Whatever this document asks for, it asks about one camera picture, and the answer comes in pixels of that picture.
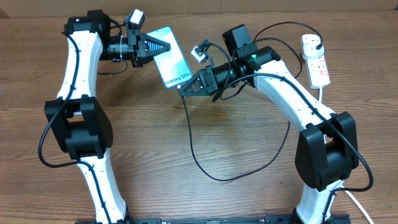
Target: phone screen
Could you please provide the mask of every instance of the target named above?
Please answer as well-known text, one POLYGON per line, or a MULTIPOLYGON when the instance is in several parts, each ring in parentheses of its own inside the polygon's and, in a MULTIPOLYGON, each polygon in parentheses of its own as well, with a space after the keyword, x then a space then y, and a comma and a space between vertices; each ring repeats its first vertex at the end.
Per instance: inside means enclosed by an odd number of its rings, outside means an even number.
POLYGON ((147 35, 170 44, 169 51, 154 57, 157 69, 159 70, 166 88, 172 88, 188 81, 192 77, 192 73, 175 39, 172 29, 167 26, 152 31, 147 35))

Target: power strip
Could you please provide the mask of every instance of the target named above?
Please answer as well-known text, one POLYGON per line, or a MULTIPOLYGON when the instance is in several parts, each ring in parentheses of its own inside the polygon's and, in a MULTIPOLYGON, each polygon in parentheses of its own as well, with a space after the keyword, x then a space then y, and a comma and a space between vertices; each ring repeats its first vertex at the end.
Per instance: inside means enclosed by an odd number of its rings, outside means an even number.
POLYGON ((321 89, 330 84, 330 77, 325 61, 325 49, 317 50, 316 46, 320 43, 319 36, 315 34, 305 34, 301 38, 302 54, 305 59, 310 87, 321 89))

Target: robotic arm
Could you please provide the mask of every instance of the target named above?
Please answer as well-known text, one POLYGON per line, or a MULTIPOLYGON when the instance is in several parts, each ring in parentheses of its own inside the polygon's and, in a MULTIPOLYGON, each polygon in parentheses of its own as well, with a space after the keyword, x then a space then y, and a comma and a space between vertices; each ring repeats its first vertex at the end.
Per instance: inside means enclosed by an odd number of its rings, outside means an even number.
MULTIPOLYGON (((229 85, 247 80, 278 106, 299 135, 295 165, 305 184, 302 199, 290 221, 306 224, 323 223, 323 219, 328 219, 328 223, 350 222, 348 217, 342 220, 331 218, 330 208, 334 195, 330 201, 328 198, 330 191, 341 186, 351 171, 357 168, 358 157, 326 122, 330 122, 358 150, 352 116, 347 112, 335 114, 315 99, 290 74, 272 48, 258 49, 244 25, 225 32, 223 38, 233 60, 236 56, 231 70, 228 63, 214 68, 207 66, 197 71, 184 86, 179 86, 179 94, 182 97, 215 94, 215 101, 229 85), (310 105, 327 121, 315 114, 310 105), (333 140, 326 143, 324 135, 333 140)), ((199 47, 194 47, 192 54, 203 63, 207 49, 205 40, 199 47)))
MULTIPOLYGON (((96 209, 96 219, 90 223, 130 222, 112 170, 112 125, 96 99, 96 76, 100 60, 130 60, 133 67, 142 67, 155 55, 170 50, 169 43, 140 33, 144 18, 144 13, 137 9, 126 17, 127 37, 121 33, 110 36, 113 20, 102 10, 88 11, 85 17, 69 18, 65 24, 65 33, 69 36, 65 78, 57 100, 46 101, 44 111, 48 121, 58 113, 51 125, 55 138, 63 152, 69 153, 71 159, 81 161, 77 166, 87 181, 96 209), (72 40, 78 47, 78 62, 72 40), (74 78, 74 90, 67 100, 74 78), (61 108, 65 100, 66 107, 61 108), (68 121, 80 114, 84 121, 68 121)), ((113 23, 121 30, 116 21, 113 23)))

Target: wooden table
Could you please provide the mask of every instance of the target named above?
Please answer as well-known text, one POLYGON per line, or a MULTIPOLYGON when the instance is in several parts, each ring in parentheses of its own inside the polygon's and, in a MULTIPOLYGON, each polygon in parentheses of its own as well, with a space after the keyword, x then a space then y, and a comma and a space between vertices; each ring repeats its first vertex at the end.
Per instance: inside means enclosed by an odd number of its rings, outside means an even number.
MULTIPOLYGON (((122 21, 123 17, 114 17, 122 21)), ((73 223, 91 220, 95 210, 77 167, 49 169, 37 157, 47 123, 44 102, 54 100, 62 84, 67 41, 61 31, 67 18, 0 20, 0 223, 73 223)), ((398 223, 398 13, 272 12, 147 16, 149 32, 171 26, 192 72, 203 68, 189 54, 205 37, 225 46, 222 33, 246 24, 252 37, 265 26, 299 21, 324 38, 331 85, 324 104, 356 120, 358 144, 374 174, 374 187, 354 194, 376 223, 398 223)), ((284 25, 263 36, 278 37, 300 50, 304 27, 284 25)), ((299 63, 282 44, 270 41, 292 73, 299 63)), ((216 64, 224 63, 210 49, 216 64)), ((122 65, 101 62, 100 71, 122 65)), ((305 71, 299 82, 308 87, 305 71)), ((154 63, 122 75, 99 76, 97 97, 114 131, 113 169, 119 190, 134 217, 258 217, 291 213, 303 182, 294 166, 297 135, 291 130, 275 162, 249 177, 224 183, 205 176, 195 165, 187 121, 176 90, 164 88, 154 63)), ((274 157, 287 120, 253 88, 212 103, 187 99, 197 158, 211 175, 228 178, 256 169, 274 157)), ((44 146, 53 163, 68 160, 53 134, 44 146)), ((360 165, 345 185, 362 187, 368 177, 360 165)), ((365 219, 344 193, 333 212, 365 219)))

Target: black joint housing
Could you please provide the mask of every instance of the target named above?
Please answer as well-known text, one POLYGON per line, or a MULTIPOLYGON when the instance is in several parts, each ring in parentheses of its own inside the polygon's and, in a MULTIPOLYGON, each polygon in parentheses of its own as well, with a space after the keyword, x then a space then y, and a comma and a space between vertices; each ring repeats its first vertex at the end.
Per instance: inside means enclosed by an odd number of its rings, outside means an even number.
MULTIPOLYGON (((344 112, 330 120, 331 124, 358 150, 354 118, 344 112)), ((357 168, 359 159, 352 149, 323 122, 308 125, 298 137, 295 165, 305 184, 318 191, 337 180, 345 180, 357 168), (325 143, 323 135, 333 138, 325 143)))
POLYGON ((97 32, 101 38, 102 44, 105 47, 109 44, 111 21, 109 16, 101 9, 90 10, 87 16, 71 17, 65 24, 65 33, 72 35, 75 31, 88 30, 89 32, 97 32))
MULTIPOLYGON (((46 101, 44 113, 50 121, 60 109, 62 99, 46 101)), ((97 99, 83 95, 79 100, 68 101, 51 125, 55 139, 63 152, 71 159, 86 156, 104 157, 105 150, 113 143, 112 125, 97 99), (69 122, 74 112, 81 112, 84 121, 69 122)))
POLYGON ((258 51, 256 43, 247 44, 244 47, 236 49, 235 57, 240 59, 252 55, 258 51))
POLYGON ((244 24, 234 27, 223 34, 226 48, 232 56, 234 49, 239 49, 252 43, 248 28, 244 24))
POLYGON ((280 56, 272 49, 270 46, 263 47, 255 52, 244 54, 238 59, 238 62, 245 65, 247 69, 247 74, 251 75, 254 71, 258 71, 261 65, 271 62, 273 60, 279 61, 280 56))

